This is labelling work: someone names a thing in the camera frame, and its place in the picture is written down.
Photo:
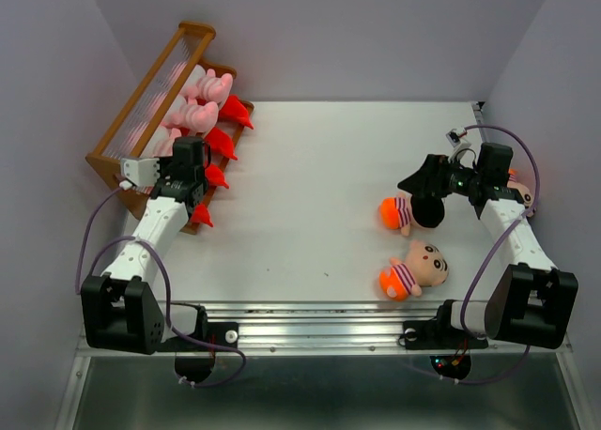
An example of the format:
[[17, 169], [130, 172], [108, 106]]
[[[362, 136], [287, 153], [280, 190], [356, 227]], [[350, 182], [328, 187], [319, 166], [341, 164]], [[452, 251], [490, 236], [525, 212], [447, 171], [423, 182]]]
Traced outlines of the red shark plush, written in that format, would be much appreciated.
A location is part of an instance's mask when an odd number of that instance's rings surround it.
[[207, 225], [209, 227], [213, 226], [213, 222], [210, 217], [210, 213], [205, 204], [201, 203], [194, 208], [193, 213], [190, 217], [190, 223], [194, 224], [194, 225], [203, 224], [203, 225]]
[[238, 158], [235, 153], [233, 139], [219, 128], [213, 127], [204, 135], [204, 140], [212, 152], [221, 154], [229, 160], [236, 160]]
[[241, 100], [237, 95], [229, 95], [219, 111], [219, 119], [234, 122], [252, 130], [254, 128], [251, 120], [253, 110], [254, 106], [250, 102]]
[[229, 184], [225, 180], [223, 171], [214, 163], [211, 163], [205, 168], [205, 177], [211, 187], [229, 188]]

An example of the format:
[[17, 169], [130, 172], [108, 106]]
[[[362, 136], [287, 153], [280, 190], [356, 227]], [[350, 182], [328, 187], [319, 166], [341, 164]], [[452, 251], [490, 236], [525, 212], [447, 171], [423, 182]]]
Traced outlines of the pink striped pig plush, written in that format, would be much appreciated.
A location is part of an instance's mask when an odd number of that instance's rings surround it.
[[178, 94], [186, 99], [214, 101], [222, 105], [229, 97], [234, 83], [231, 73], [218, 76], [215, 69], [195, 65]]
[[[135, 127], [125, 140], [125, 151], [129, 154], [137, 144], [139, 138], [146, 130], [146, 124], [139, 124]], [[181, 130], [178, 128], [166, 128], [160, 125], [155, 129], [146, 147], [139, 155], [139, 158], [170, 157], [173, 155], [173, 143], [178, 137], [181, 137]]]
[[197, 104], [177, 95], [166, 111], [155, 133], [179, 137], [210, 131], [217, 123], [219, 106], [214, 101]]

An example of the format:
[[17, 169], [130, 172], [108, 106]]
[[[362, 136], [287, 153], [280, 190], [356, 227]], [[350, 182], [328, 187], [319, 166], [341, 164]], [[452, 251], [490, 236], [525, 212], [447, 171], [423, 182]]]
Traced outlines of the pink striped pig plush back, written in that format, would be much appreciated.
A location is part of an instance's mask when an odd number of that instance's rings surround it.
[[166, 111], [155, 133], [179, 137], [210, 131], [217, 123], [219, 106], [214, 101], [197, 104], [177, 95]]

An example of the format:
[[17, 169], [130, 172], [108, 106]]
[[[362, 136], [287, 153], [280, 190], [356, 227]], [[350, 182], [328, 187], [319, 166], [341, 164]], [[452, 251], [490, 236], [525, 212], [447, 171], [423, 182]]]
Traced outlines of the pink striped pig plush front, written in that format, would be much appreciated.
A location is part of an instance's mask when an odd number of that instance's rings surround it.
[[214, 101], [222, 105], [229, 97], [234, 83], [231, 73], [218, 76], [215, 69], [195, 65], [178, 94], [186, 99]]

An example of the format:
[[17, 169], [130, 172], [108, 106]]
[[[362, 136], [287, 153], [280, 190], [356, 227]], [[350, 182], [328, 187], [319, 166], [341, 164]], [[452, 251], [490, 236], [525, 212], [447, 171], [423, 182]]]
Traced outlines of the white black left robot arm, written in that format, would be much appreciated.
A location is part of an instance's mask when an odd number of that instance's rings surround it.
[[211, 223], [204, 203], [210, 162], [209, 146], [195, 136], [176, 138], [169, 156], [121, 161], [118, 188], [148, 188], [150, 195], [133, 233], [116, 240], [114, 261], [78, 284], [90, 346], [152, 354], [164, 341], [169, 312], [152, 285], [166, 272], [162, 257], [179, 231], [189, 223]]

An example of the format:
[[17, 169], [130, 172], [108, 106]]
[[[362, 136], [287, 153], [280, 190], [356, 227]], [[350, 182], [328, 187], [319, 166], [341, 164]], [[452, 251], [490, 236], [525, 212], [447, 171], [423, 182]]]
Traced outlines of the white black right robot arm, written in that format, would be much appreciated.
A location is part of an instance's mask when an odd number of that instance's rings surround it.
[[556, 349], [566, 334], [578, 280], [558, 269], [536, 239], [521, 192], [508, 185], [512, 158], [511, 147], [495, 143], [481, 145], [472, 167], [429, 154], [397, 185], [427, 207], [453, 193], [467, 197], [495, 240], [485, 261], [498, 255], [505, 265], [488, 300], [448, 299], [439, 307], [432, 334], [444, 346], [466, 336]]

